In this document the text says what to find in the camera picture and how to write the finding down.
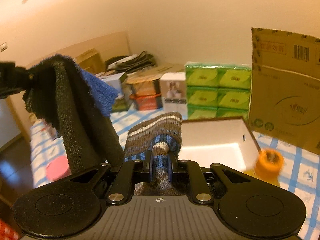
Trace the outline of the pink lidded patterned cup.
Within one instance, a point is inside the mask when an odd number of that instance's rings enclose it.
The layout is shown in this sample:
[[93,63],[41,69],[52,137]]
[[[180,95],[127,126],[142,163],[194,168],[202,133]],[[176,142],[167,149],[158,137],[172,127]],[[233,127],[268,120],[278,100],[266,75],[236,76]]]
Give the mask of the pink lidded patterned cup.
[[46,166],[46,177],[50,182],[57,181],[70,175],[71,171],[68,159],[65,155],[56,157]]

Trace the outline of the blue checkered bed sheet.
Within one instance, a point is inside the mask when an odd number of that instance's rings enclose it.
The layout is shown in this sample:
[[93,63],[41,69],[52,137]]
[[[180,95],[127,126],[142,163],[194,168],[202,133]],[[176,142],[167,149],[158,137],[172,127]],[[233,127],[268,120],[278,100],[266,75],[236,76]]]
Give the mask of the blue checkered bed sheet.
[[[153,111],[118,112],[111,114],[111,121],[125,145],[128,130],[145,120],[163,114]],[[284,157],[284,167],[279,176],[280,186],[296,194],[306,206],[306,219],[299,232],[301,239],[319,238],[319,155],[293,146],[267,135],[253,132],[260,148],[274,148]],[[46,167],[56,157],[65,155],[62,139],[52,139],[42,121],[34,121],[30,128],[31,171],[34,187],[46,185]]]

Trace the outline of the brown open storage box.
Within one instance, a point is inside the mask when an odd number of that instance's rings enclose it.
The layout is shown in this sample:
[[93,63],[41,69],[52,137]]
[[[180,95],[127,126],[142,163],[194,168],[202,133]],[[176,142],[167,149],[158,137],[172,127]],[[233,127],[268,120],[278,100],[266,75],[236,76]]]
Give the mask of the brown open storage box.
[[184,120],[179,160],[192,160],[201,167],[212,163],[237,171],[251,169],[260,147],[242,117]]

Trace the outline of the white wall switch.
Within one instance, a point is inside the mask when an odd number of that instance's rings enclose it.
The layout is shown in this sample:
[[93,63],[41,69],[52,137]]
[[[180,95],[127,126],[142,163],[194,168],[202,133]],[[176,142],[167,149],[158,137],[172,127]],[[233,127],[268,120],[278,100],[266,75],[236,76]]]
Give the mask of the white wall switch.
[[7,42],[4,42],[3,44],[0,45],[1,52],[5,51],[7,48],[8,48]]

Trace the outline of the black bag pile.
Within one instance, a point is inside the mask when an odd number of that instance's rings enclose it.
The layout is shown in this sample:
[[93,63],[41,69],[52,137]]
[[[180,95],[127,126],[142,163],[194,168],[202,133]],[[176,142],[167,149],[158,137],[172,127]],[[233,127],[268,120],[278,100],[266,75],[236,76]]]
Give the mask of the black bag pile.
[[115,56],[105,61],[106,71],[114,70],[115,73],[134,73],[145,68],[157,66],[156,58],[143,51],[131,56]]

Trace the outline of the brown cardboard box at back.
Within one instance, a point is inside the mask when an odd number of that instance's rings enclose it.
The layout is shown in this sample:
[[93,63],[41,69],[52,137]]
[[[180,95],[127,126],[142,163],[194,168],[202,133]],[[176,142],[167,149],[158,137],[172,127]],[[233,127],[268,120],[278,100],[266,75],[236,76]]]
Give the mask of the brown cardboard box at back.
[[80,68],[91,74],[105,72],[105,63],[103,62],[99,51],[96,49],[90,49],[80,54],[75,58],[75,60]]

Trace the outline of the white photo printed box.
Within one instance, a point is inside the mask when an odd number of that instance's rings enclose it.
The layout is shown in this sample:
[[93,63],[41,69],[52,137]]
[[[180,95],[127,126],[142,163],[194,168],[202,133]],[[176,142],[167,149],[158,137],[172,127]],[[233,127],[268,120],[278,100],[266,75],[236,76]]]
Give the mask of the white photo printed box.
[[163,110],[187,118],[185,72],[165,73],[159,80]]

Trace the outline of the green tissue pack stack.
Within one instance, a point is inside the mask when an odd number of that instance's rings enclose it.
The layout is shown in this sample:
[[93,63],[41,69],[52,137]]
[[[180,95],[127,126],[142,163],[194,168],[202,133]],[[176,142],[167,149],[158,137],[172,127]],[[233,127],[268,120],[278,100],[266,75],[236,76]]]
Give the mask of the green tissue pack stack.
[[185,64],[189,119],[248,119],[252,68],[247,65],[188,62]]

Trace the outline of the striped brown blue knit sock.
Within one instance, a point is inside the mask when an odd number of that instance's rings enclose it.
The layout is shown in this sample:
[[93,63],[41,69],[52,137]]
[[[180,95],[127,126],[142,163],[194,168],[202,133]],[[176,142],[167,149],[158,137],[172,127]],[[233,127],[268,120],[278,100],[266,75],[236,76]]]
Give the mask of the striped brown blue knit sock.
[[153,157],[153,180],[135,185],[135,195],[178,196],[186,186],[169,181],[168,153],[178,156],[182,146],[182,116],[177,112],[161,114],[131,128],[127,135],[124,161]]

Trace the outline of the wooden headboard panel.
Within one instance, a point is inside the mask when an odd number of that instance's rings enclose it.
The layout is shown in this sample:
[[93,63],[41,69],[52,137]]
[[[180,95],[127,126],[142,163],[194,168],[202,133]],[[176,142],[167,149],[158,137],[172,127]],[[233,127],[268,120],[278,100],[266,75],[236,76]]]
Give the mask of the wooden headboard panel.
[[28,65],[25,65],[25,68],[29,69],[30,67],[38,64],[45,58],[51,57],[55,54],[66,55],[75,59],[77,56],[79,56],[80,54],[90,49],[96,49],[100,53],[100,56],[103,61],[106,61],[107,59],[110,59],[111,57],[114,57],[114,56],[131,55],[131,49],[130,49],[129,41],[127,38],[127,33],[125,33],[124,31],[121,31],[117,33],[96,37],[87,41],[83,41],[83,42],[68,46],[63,49],[60,49],[58,51],[55,51],[46,56],[42,56],[36,59],[35,61],[29,63]]

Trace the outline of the orange red carton box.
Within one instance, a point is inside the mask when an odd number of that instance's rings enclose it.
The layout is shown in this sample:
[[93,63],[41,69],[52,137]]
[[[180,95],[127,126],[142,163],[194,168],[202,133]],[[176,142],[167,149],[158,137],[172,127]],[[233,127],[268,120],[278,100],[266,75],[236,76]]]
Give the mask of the orange red carton box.
[[130,76],[126,84],[131,89],[130,99],[135,109],[147,111],[162,108],[159,80],[161,75]]

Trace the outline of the orange juice bottle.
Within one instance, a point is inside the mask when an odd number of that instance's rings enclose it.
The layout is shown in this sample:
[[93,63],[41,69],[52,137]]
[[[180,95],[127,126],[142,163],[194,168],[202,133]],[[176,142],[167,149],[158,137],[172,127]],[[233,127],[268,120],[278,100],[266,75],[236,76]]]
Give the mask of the orange juice bottle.
[[280,187],[278,178],[283,165],[284,158],[280,152],[270,148],[261,149],[253,168],[245,171],[244,174]]

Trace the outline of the red checkered cloth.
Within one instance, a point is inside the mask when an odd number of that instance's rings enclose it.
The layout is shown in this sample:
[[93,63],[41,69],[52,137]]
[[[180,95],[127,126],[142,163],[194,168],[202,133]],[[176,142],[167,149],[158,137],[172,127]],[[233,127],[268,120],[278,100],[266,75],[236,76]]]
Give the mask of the red checkered cloth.
[[18,240],[19,238],[19,234],[0,219],[0,240]]

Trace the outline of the large brown cardboard box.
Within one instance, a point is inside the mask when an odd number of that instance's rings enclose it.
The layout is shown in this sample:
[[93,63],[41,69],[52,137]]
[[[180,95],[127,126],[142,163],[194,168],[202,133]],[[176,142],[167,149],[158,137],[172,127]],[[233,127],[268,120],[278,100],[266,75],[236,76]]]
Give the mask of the large brown cardboard box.
[[252,28],[249,126],[319,154],[319,38]]

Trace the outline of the black and blue towel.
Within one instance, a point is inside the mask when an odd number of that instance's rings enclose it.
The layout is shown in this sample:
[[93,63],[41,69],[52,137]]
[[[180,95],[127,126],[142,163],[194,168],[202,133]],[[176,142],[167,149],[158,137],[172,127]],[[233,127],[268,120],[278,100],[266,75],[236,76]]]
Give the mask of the black and blue towel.
[[56,129],[72,173],[99,163],[123,163],[124,151],[112,125],[115,88],[56,54],[29,69],[32,87],[23,95],[26,110]]

